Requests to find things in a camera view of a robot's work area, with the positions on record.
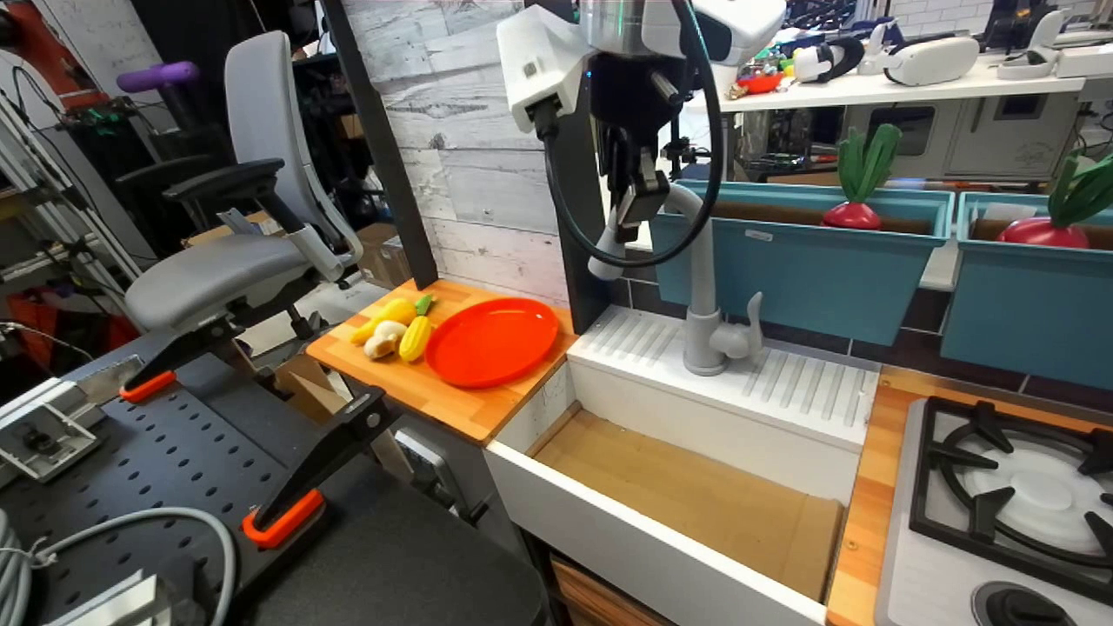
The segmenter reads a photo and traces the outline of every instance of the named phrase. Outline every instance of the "white wall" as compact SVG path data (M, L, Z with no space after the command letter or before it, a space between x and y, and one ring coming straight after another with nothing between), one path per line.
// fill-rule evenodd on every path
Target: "white wall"
M493 23L523 0L344 0L442 280L564 305L544 145L513 122Z

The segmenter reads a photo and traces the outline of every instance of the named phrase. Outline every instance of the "sink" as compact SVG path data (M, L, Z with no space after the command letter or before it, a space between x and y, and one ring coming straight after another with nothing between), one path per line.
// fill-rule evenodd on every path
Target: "sink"
M515 526L674 624L826 624L876 377L787 344L692 377L683 319L609 311L485 456Z

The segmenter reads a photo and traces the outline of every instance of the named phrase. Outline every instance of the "orange clamp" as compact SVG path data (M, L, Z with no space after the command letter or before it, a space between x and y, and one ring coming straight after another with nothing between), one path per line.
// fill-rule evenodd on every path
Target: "orange clamp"
M147 378L143 385L132 385L132 390L125 385L125 390L119 390L119 398L123 398L125 405L151 405L151 401L165 398L170 385L179 385L173 370Z
M273 551L281 551L293 537L298 537L324 511L324 506L329 506L324 493L310 491L269 530L256 526L256 511L244 515L239 533L256 551L273 552Z

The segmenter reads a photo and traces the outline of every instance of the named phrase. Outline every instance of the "gas burner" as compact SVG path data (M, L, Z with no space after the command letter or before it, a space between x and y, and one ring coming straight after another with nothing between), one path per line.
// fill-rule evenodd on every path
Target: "gas burner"
M929 401L913 530L1113 606L1113 436Z
M970 610L978 626L1076 626L1052 597L1003 580L980 583Z

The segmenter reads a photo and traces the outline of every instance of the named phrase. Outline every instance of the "faucet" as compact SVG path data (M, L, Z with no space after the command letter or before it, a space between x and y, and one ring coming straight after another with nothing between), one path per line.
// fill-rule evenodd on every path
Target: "faucet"
M685 211L695 219L698 211L698 196L685 186L668 189L668 208ZM689 313L683 325L683 340L685 340L685 370L695 377L717 377L729 370L729 362L762 362L762 292L747 299L747 315L752 325L723 325L719 302L717 302L717 239L712 226L707 226L692 246L692 292L689 292Z

